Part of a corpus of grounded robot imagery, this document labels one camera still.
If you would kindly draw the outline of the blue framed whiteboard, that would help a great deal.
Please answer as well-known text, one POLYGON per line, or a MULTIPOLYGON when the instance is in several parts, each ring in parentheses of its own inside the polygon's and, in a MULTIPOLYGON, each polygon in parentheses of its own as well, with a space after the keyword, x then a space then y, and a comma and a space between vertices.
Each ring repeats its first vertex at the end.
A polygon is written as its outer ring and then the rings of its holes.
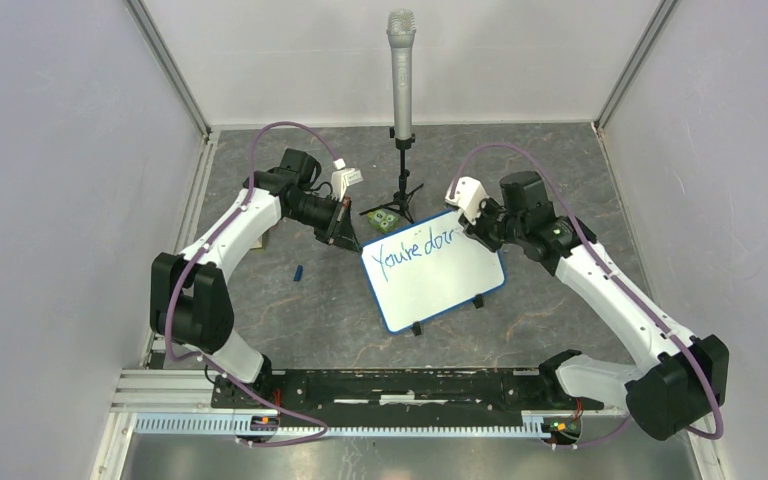
POLYGON ((447 210, 362 247, 361 263, 389 333, 505 285, 500 254, 467 237, 459 218, 447 210))

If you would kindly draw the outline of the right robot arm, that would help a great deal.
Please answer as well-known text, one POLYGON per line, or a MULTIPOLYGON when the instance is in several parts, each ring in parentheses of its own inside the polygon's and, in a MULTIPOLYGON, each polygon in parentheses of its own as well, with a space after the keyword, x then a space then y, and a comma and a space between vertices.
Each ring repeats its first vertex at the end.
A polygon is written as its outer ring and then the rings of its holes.
POLYGON ((540 400, 562 408, 574 398, 625 411, 647 435, 666 440, 681 430, 709 440, 724 434, 729 350, 715 335, 701 338, 664 312, 616 265, 571 210, 558 214, 535 171, 500 182, 496 201, 471 177, 455 179, 445 197, 464 233, 491 252, 516 245, 569 287, 611 329, 629 364, 568 350, 540 366, 540 400))

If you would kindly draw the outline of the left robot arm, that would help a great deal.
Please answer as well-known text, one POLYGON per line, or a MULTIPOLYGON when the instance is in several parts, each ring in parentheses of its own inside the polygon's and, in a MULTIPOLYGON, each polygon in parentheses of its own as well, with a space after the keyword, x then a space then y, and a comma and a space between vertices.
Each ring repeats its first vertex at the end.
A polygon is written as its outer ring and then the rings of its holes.
POLYGON ((272 399, 274 381, 266 374, 266 356, 234 329, 228 282, 254 244, 283 219, 312 228, 323 244, 360 252, 346 191, 361 182, 362 174, 342 159, 334 164, 333 192, 321 197, 314 191, 320 163, 306 152, 285 150, 278 166, 256 171, 245 181, 205 234, 177 254, 160 253, 152 263, 151 330, 235 377, 235 392, 250 407, 272 399))

